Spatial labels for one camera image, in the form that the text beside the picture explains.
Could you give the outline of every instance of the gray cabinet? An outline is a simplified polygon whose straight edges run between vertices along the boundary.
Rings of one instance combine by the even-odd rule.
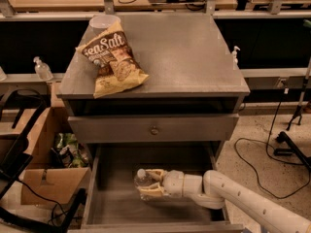
[[[240,231],[240,226],[225,223],[224,211],[202,209],[188,200],[148,205],[138,199],[132,182],[142,166],[201,173],[212,169],[230,138],[249,88],[215,22],[201,13],[117,16],[150,78],[136,88],[94,99],[97,69],[76,52],[57,94],[78,140],[95,149],[82,228]],[[92,37],[88,29],[81,44]]]

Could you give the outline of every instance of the closed drawer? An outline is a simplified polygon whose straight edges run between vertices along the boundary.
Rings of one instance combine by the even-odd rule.
[[[238,114],[203,116],[70,116],[82,143],[224,141]]]

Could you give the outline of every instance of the bag of chips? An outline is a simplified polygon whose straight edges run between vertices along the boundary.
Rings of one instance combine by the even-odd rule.
[[[149,76],[135,61],[118,21],[76,50],[99,68],[95,98],[136,87]]]

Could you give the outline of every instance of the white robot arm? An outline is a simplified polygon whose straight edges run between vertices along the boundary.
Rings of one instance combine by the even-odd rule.
[[[234,182],[220,172],[210,170],[203,177],[180,171],[164,171],[154,176],[158,183],[139,189],[153,196],[189,197],[196,204],[210,209],[220,209],[225,199],[240,208],[270,232],[311,233],[311,221]]]

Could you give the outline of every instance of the cardboard box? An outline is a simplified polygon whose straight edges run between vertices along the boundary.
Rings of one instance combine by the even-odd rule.
[[[28,135],[29,146],[25,151],[33,159],[24,171],[23,181],[41,196],[68,204],[79,188],[87,188],[90,169],[87,168],[51,168],[51,147],[54,136],[60,132],[71,132],[64,108],[45,109]],[[21,189],[22,205],[54,204],[34,195],[25,185]]]

